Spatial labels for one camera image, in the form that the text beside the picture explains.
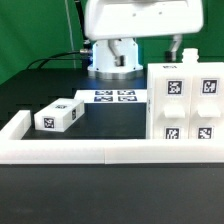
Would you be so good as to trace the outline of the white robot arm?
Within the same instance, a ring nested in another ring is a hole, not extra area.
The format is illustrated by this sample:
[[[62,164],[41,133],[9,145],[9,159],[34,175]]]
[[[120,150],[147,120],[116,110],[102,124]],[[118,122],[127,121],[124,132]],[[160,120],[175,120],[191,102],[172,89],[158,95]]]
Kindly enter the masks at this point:
[[[93,42],[88,73],[102,79],[127,79],[143,69],[140,37],[171,35],[168,58],[176,59],[182,36],[203,27],[202,0],[87,0],[86,37]]]

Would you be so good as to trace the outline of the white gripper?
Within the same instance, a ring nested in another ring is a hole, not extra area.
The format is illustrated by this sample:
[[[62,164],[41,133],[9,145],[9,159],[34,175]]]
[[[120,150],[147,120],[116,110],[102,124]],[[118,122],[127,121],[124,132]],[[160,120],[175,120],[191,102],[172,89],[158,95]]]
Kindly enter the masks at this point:
[[[182,43],[176,34],[196,33],[203,27],[202,0],[88,0],[85,34],[91,40],[174,35],[167,60],[175,60]],[[125,65],[116,41],[109,41],[116,66]]]

